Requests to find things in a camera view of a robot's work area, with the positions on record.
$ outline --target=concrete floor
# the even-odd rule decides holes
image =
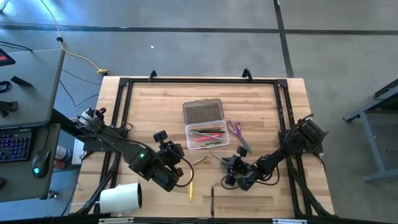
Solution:
[[[198,27],[277,29],[272,0],[46,0],[60,24],[103,27]],[[397,30],[395,0],[280,0],[286,29]],[[10,0],[0,25],[52,25],[40,1]],[[109,75],[229,76],[249,68],[255,77],[286,77],[279,34],[184,32],[74,32],[62,36],[72,52],[86,55]],[[0,30],[0,40],[34,50],[59,48],[54,31]],[[396,223],[398,178],[365,183],[376,171],[362,125],[345,124],[345,114],[368,102],[397,78],[398,35],[286,35],[294,77],[304,78],[315,121],[330,134],[323,143],[326,174],[337,215]],[[19,51],[3,48],[7,52]],[[84,60],[66,56],[64,69],[92,82],[102,77]],[[75,101],[99,92],[99,85],[63,72]],[[61,104],[64,100],[69,105]],[[55,108],[76,116],[94,107],[93,98],[74,108],[59,88]],[[57,201],[0,203],[0,220],[60,215],[77,173],[53,176]],[[13,208],[23,212],[11,213]]]

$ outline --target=wooden tabletop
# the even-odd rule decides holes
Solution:
[[[97,108],[106,108],[105,123],[110,124],[118,90],[120,77],[104,77]],[[297,121],[310,114],[304,80],[287,79],[294,118]],[[123,112],[126,90],[122,97],[118,124]],[[152,135],[166,130],[169,141],[180,143],[184,148],[185,158],[191,163],[204,156],[208,159],[195,166],[193,180],[195,196],[189,200],[189,188],[175,187],[166,192],[153,181],[145,181],[130,170],[122,160],[118,173],[118,184],[140,182],[143,203],[140,210],[124,214],[130,217],[211,217],[211,186],[215,190],[216,218],[269,218],[294,217],[292,198],[285,161],[279,164],[280,181],[275,186],[254,184],[247,192],[225,190],[220,180],[226,175],[225,169],[210,151],[221,157],[236,153],[239,140],[229,134],[230,144],[206,150],[189,150],[185,136],[182,104],[184,102],[219,98],[222,101],[225,120],[231,119],[242,123],[242,135],[253,150],[253,154],[244,159],[254,162],[258,157],[270,154],[279,147],[277,132],[279,119],[275,102],[274,87],[268,84],[232,84],[232,83],[135,83],[127,122],[134,126],[129,138],[142,141],[155,150],[159,145]],[[97,187],[103,163],[104,153],[96,152],[83,161],[73,203],[85,202]],[[314,196],[333,213],[325,171],[321,162],[313,155],[304,155],[303,164],[307,184]],[[179,184],[190,178],[190,169],[184,162],[177,165],[184,171]],[[274,182],[276,173],[269,181]],[[304,212],[302,193],[298,190],[300,207]],[[71,212],[80,206],[73,206]]]

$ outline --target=scissors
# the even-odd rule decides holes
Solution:
[[[239,121],[233,123],[231,120],[229,120],[227,122],[227,127],[230,131],[232,131],[236,135],[236,137],[238,137],[238,139],[242,142],[243,147],[245,147],[248,150],[248,152],[251,154],[251,148],[249,144],[242,137],[242,132],[241,132],[242,124]]]

